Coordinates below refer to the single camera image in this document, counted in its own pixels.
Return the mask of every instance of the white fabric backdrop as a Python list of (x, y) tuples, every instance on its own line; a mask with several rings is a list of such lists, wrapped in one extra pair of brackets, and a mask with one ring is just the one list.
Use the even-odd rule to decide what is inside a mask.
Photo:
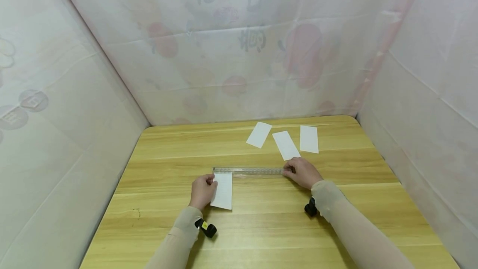
[(478, 264), (478, 0), (415, 0), (358, 114), (462, 268)]
[(0, 268), (77, 268), (147, 125), (69, 0), (0, 0)]
[(351, 114), (409, 0), (72, 0), (153, 125)]

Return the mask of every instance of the transparent ruler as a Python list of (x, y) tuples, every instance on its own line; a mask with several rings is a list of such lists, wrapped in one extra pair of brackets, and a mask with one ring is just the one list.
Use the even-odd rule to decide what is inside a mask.
[(277, 176), (282, 175), (282, 168), (264, 168), (264, 167), (213, 167), (214, 174), (232, 173), (235, 177), (249, 176)]

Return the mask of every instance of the paper strip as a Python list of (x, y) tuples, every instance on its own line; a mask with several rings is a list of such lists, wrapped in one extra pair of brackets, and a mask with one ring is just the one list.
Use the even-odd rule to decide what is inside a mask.
[(232, 172), (214, 174), (217, 188), (211, 200), (211, 206), (232, 210)]
[(258, 122), (254, 127), (254, 130), (252, 130), (251, 135), (249, 135), (246, 143), (258, 147), (259, 149), (262, 148), (264, 141), (266, 141), (266, 138), (271, 131), (271, 127), (270, 124), (266, 124), (265, 122)]
[(317, 127), (300, 127), (300, 150), (311, 153), (319, 153), (319, 140), (317, 139)]
[(277, 147), (279, 147), (280, 154), (284, 161), (290, 160), (292, 157), (300, 157), (299, 151), (287, 131), (273, 133), (272, 136), (276, 141)]

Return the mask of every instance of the wooden table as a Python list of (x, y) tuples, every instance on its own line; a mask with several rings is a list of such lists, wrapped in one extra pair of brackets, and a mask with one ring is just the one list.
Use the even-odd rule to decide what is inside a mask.
[[(143, 268), (189, 203), (191, 182), (213, 166), (282, 167), (269, 135), (246, 144), (257, 121), (147, 128), (129, 160), (81, 269)], [(299, 147), (300, 125), (317, 127), (320, 154), (301, 152), (383, 231), (417, 269), (458, 268), (364, 131), (351, 117), (265, 120)], [(286, 178), (234, 178), (233, 210), (207, 209), (218, 228), (199, 234), (188, 268), (352, 269), (323, 218), (304, 213), (309, 191)]]

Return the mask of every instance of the beige sleeve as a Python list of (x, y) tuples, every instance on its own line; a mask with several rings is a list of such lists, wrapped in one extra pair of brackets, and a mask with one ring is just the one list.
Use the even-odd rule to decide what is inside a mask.
[(202, 213), (194, 207), (182, 210), (145, 269), (185, 269), (189, 252), (198, 239), (199, 230), (194, 222), (199, 218)]
[(320, 215), (332, 225), (359, 268), (414, 268), (393, 242), (349, 203), (333, 182), (316, 183), (312, 186), (312, 196)]

